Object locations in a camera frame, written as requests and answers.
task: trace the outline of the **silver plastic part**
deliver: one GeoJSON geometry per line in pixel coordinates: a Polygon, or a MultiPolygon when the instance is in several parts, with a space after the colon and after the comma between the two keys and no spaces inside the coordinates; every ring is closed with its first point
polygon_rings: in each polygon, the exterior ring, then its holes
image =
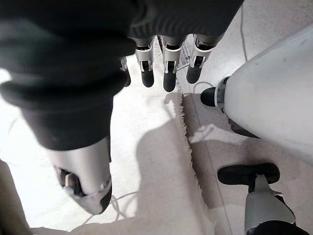
{"type": "Polygon", "coordinates": [[[261,174],[255,179],[254,191],[246,197],[245,235],[250,229],[271,220],[295,223],[291,210],[275,195],[281,195],[270,189],[266,177],[261,174]]]}
{"type": "Polygon", "coordinates": [[[238,125],[313,164],[313,24],[229,78],[225,112],[238,125]]]}
{"type": "Polygon", "coordinates": [[[123,57],[121,59],[121,65],[122,65],[122,67],[120,69],[125,72],[127,70],[127,60],[126,60],[126,57],[123,57]]]}
{"type": "Polygon", "coordinates": [[[101,200],[112,187],[108,138],[84,148],[69,151],[47,149],[47,152],[59,179],[61,170],[69,172],[63,186],[66,193],[86,211],[92,214],[101,213],[101,200]],[[82,194],[74,193],[71,174],[78,177],[82,194]]]}
{"type": "Polygon", "coordinates": [[[153,40],[148,45],[149,49],[146,50],[138,50],[136,49],[135,54],[137,57],[138,64],[140,66],[140,70],[144,72],[144,67],[142,62],[148,61],[148,70],[152,71],[153,67],[153,40]]]}
{"type": "Polygon", "coordinates": [[[215,93],[214,93],[215,107],[220,108],[223,113],[224,113],[224,97],[225,97],[226,81],[228,78],[229,77],[225,77],[218,83],[218,85],[215,88],[215,93]]]}
{"type": "Polygon", "coordinates": [[[207,61],[207,59],[209,58],[209,55],[211,54],[213,48],[209,49],[209,50],[201,50],[197,47],[197,35],[194,35],[194,43],[193,43],[193,47],[192,47],[192,51],[191,51],[191,56],[190,56],[190,67],[194,67],[195,66],[195,61],[197,56],[198,57],[203,57],[202,62],[199,66],[200,69],[202,69],[202,67],[204,66],[205,62],[207,61]]]}
{"type": "Polygon", "coordinates": [[[178,49],[174,49],[174,50],[167,48],[164,40],[162,40],[162,44],[163,44],[164,72],[168,73],[168,62],[173,61],[174,62],[173,73],[176,73],[183,43],[180,45],[178,49]]]}

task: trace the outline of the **black fabric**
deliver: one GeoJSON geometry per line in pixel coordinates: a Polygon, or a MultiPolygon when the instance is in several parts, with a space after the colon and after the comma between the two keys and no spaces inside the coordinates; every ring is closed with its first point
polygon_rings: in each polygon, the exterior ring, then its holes
{"type": "Polygon", "coordinates": [[[249,235],[309,235],[301,228],[284,221],[267,221],[260,224],[249,235]]]}
{"type": "Polygon", "coordinates": [[[211,37],[223,35],[243,0],[146,0],[145,17],[130,30],[131,37],[152,35],[211,37]]]}
{"type": "Polygon", "coordinates": [[[220,36],[241,3],[2,0],[0,67],[12,80],[0,92],[22,109],[43,146],[88,146],[110,133],[112,97],[127,79],[120,59],[136,46],[128,36],[220,36]]]}

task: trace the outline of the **tiled floor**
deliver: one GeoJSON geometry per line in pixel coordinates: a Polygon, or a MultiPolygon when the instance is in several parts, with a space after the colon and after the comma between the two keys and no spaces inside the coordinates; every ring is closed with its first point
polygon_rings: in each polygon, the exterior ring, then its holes
{"type": "Polygon", "coordinates": [[[216,224],[216,235],[244,234],[247,194],[247,187],[219,183],[217,170],[225,165],[268,161],[276,163],[281,171],[281,179],[273,189],[283,192],[297,224],[313,233],[313,186],[310,183],[313,166],[262,140],[232,133],[226,118],[217,109],[200,102],[203,90],[231,75],[246,59],[310,23],[313,23],[311,0],[246,0],[211,53],[199,82],[188,84],[187,68],[178,71],[193,166],[210,209],[210,219],[216,224]]]}

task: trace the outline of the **black fabric sleeve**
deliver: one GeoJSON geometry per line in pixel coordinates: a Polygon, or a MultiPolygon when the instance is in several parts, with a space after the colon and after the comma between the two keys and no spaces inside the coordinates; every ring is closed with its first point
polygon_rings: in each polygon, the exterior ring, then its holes
{"type": "Polygon", "coordinates": [[[0,92],[21,108],[41,145],[71,150],[110,134],[136,12],[131,0],[0,2],[0,67],[12,76],[0,92]]]}

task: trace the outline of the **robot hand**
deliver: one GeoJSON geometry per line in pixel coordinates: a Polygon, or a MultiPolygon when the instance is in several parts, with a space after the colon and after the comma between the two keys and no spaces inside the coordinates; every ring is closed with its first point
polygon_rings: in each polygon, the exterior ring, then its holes
{"type": "Polygon", "coordinates": [[[112,100],[130,83],[125,56],[136,52],[152,86],[152,40],[161,35],[170,92],[184,39],[195,34],[194,83],[242,1],[1,1],[0,67],[12,77],[1,95],[20,107],[61,186],[85,210],[99,214],[111,198],[112,100]]]}

